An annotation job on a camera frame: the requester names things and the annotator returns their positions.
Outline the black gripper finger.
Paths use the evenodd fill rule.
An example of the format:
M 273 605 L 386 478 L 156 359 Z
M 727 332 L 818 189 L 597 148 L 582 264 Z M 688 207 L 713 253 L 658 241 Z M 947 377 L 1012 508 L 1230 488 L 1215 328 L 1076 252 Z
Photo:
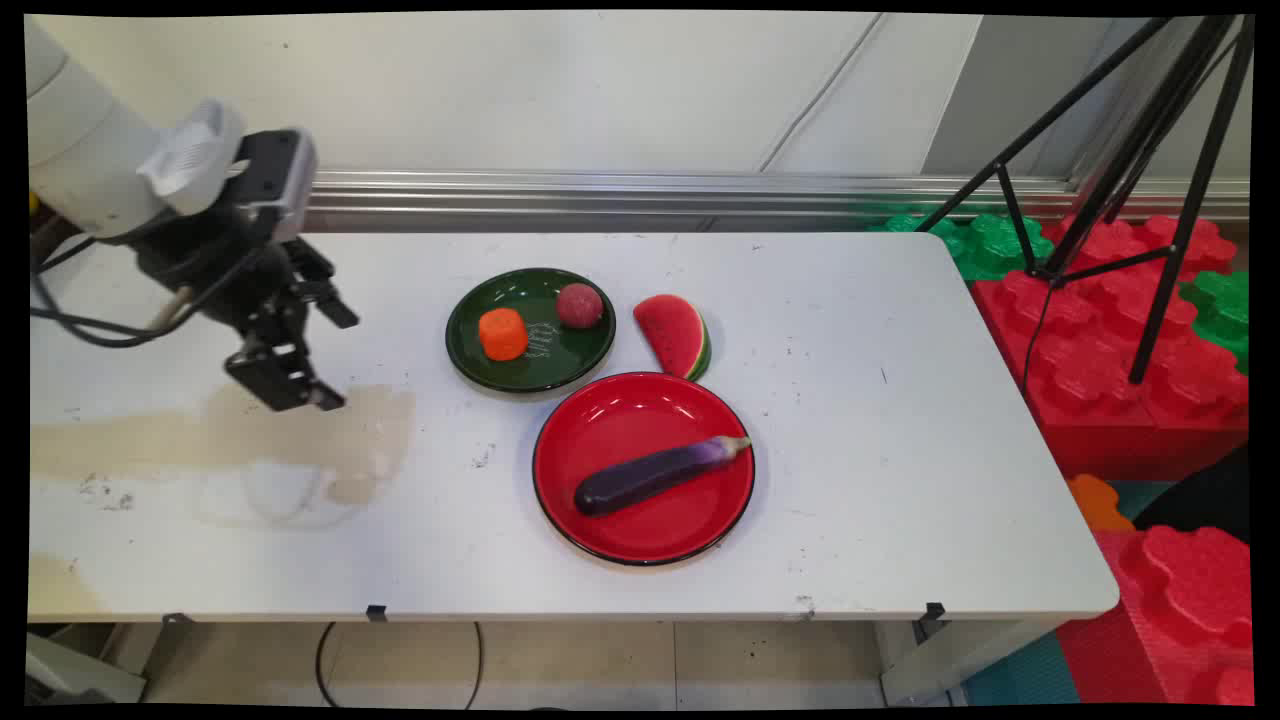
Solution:
M 346 397 L 314 370 L 306 320 L 305 310 L 259 310 L 239 331 L 239 350 L 224 361 L 225 373 L 274 413 L 346 406 Z
M 303 238 L 285 241 L 285 255 L 294 281 L 292 292 L 340 329 L 356 327 L 358 315 L 347 306 L 334 284 L 335 266 Z

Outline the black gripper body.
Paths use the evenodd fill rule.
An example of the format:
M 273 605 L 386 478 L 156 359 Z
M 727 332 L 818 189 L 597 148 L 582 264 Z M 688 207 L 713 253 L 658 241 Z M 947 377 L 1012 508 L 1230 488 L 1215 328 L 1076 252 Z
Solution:
M 195 314 L 246 341 L 301 341 L 314 287 L 314 249 L 297 233 L 276 237 L 276 210 L 255 218 L 232 206 L 173 217 L 134 236 L 137 268 L 172 292 L 145 327 L 174 331 Z

